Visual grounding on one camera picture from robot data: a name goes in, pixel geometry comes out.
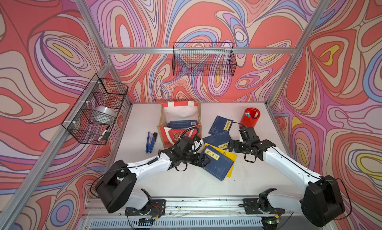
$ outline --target book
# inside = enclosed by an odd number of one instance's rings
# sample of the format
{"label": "book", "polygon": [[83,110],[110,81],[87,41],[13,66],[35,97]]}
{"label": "book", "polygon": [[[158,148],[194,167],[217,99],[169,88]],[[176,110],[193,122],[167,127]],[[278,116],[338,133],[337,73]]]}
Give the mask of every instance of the book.
{"label": "book", "polygon": [[223,150],[223,149],[220,149],[220,148],[218,148],[218,147],[215,147],[215,146],[211,146],[211,147],[214,148],[215,150],[219,151],[219,152],[222,153],[223,155],[227,156],[230,160],[233,161],[234,164],[232,165],[231,169],[228,171],[228,174],[227,174],[227,177],[230,178],[231,175],[232,175],[232,170],[233,170],[233,166],[235,165],[235,161],[236,161],[236,157],[237,157],[237,155],[235,155],[234,153],[225,151],[225,150]]}
{"label": "book", "polygon": [[231,136],[228,131],[221,132],[219,134],[215,134],[212,136],[208,136],[203,138],[203,142],[210,144],[212,146],[216,146],[220,149],[227,149],[228,143],[231,140]]}
{"label": "book", "polygon": [[208,134],[215,135],[224,131],[230,131],[233,120],[217,116]]}
{"label": "book", "polygon": [[201,154],[206,158],[204,170],[223,181],[233,166],[233,161],[211,146],[206,146]]}
{"label": "book", "polygon": [[171,129],[186,129],[195,126],[196,124],[197,121],[195,119],[190,121],[170,121],[167,123],[167,127]]}

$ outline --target black cable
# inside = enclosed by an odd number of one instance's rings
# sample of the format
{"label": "black cable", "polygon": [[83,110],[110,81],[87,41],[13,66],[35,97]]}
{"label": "black cable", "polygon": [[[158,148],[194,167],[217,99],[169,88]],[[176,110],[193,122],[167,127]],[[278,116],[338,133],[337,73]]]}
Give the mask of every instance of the black cable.
{"label": "black cable", "polygon": [[131,226],[131,223],[130,223],[130,220],[129,220],[129,215],[126,215],[126,216],[127,216],[127,221],[129,222],[129,225],[130,225],[131,229],[132,229],[132,230],[135,230],[135,228],[133,228],[133,227]]}
{"label": "black cable", "polygon": [[277,230],[279,230],[280,228],[282,228],[282,227],[287,223],[287,221],[289,220],[289,218],[288,218],[288,219],[283,223],[283,225],[281,225]]}
{"label": "black cable", "polygon": [[186,168],[184,170],[179,170],[176,166],[175,166],[175,169],[178,170],[179,172],[183,172],[187,169],[187,167],[188,167],[188,164],[186,163]]}
{"label": "black cable", "polygon": [[112,173],[112,172],[119,171],[119,170],[125,170],[125,169],[128,169],[128,168],[136,168],[136,167],[140,167],[140,166],[144,166],[144,165],[147,165],[147,163],[142,164],[142,165],[138,165],[138,166],[123,167],[123,168],[118,168],[118,169],[116,169],[116,170],[107,171],[106,173],[104,173],[104,174],[98,176],[98,177],[93,181],[92,185],[90,185],[90,193],[93,194],[94,197],[96,197],[97,199],[99,199],[99,196],[98,196],[98,195],[95,195],[95,194],[93,193],[92,188],[93,188],[93,186],[94,186],[94,183],[95,183],[99,178],[101,178],[102,176],[104,176],[104,175],[106,175],[106,174],[108,174],[108,173]]}
{"label": "black cable", "polygon": [[248,161],[248,160],[246,159],[246,156],[247,156],[247,154],[244,154],[244,160],[245,160],[245,161],[250,162],[250,163],[254,163],[254,162],[256,162],[256,156],[255,156],[255,161]]}
{"label": "black cable", "polygon": [[202,147],[202,144],[199,142],[199,146],[195,149],[195,143],[193,144],[194,150],[192,151],[193,153],[196,153],[200,147]]}
{"label": "black cable", "polygon": [[179,139],[181,139],[187,132],[189,132],[190,130],[193,130],[195,129],[196,130],[196,134],[194,135],[194,137],[192,139],[194,139],[198,134],[199,134],[199,128],[198,127],[190,127],[188,128],[187,130],[185,130],[182,135],[180,135]]}
{"label": "black cable", "polygon": [[239,122],[232,122],[232,123],[241,124],[242,126],[244,126],[246,128],[246,126],[243,125],[242,123],[239,123]]}

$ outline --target psychedelic patterned wall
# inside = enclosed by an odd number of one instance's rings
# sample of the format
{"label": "psychedelic patterned wall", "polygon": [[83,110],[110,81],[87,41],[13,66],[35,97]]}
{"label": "psychedelic patterned wall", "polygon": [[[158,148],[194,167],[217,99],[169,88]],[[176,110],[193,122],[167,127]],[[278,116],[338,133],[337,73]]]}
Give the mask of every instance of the psychedelic patterned wall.
{"label": "psychedelic patterned wall", "polygon": [[[106,46],[294,47],[319,0],[87,0]],[[265,101],[288,55],[237,55],[232,77],[174,77],[172,55],[112,55],[132,102]]]}
{"label": "psychedelic patterned wall", "polygon": [[381,30],[382,0],[332,0],[272,103],[294,158],[346,185],[338,229],[382,229]]}
{"label": "psychedelic patterned wall", "polygon": [[66,141],[13,230],[74,229],[82,217],[93,181],[105,171],[127,107],[122,106],[106,146]]}
{"label": "psychedelic patterned wall", "polygon": [[[72,1],[0,0],[0,210],[102,65]],[[80,154],[73,139],[60,152],[55,170]]]}
{"label": "psychedelic patterned wall", "polygon": [[113,63],[130,88],[131,102],[265,101],[289,57],[247,54],[243,66],[238,64],[235,75],[228,77],[174,76],[172,55],[142,55],[136,63],[124,55],[114,56],[121,60]]}

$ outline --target metal vent grille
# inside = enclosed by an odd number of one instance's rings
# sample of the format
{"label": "metal vent grille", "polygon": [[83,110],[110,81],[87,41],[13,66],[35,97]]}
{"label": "metal vent grille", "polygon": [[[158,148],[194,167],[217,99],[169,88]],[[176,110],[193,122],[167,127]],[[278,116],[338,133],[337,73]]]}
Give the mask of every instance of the metal vent grille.
{"label": "metal vent grille", "polygon": [[[129,218],[131,225],[138,226],[138,218]],[[160,218],[154,222],[151,228],[197,228],[197,227],[262,227],[261,217],[182,217]],[[130,227],[127,219],[92,219],[90,229],[126,229]]]}

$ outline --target white table surface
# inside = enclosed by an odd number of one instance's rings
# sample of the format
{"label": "white table surface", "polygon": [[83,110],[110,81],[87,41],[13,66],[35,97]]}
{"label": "white table surface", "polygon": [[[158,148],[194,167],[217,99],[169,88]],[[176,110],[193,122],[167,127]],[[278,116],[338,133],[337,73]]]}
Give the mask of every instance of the white table surface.
{"label": "white table surface", "polygon": [[[257,108],[261,113],[255,126],[260,140],[268,139],[284,151],[264,103],[202,103],[202,138],[209,136],[208,131],[217,115],[239,122],[244,110],[248,107]],[[142,161],[156,156],[159,149],[164,149],[158,137],[152,153],[145,152],[147,133],[158,132],[159,118],[160,104],[133,104],[115,161],[121,159],[125,163]],[[232,139],[239,139],[238,128],[238,124],[232,124],[229,132]],[[300,193],[297,186],[273,166],[260,159],[257,159],[255,163],[248,163],[244,160],[244,154],[237,155],[232,176],[226,177],[223,181],[200,167],[188,165],[184,172],[171,169],[138,180],[135,188],[144,188],[151,196],[157,197],[257,195],[268,188]],[[178,169],[183,170],[184,167],[184,164],[180,164]]]}

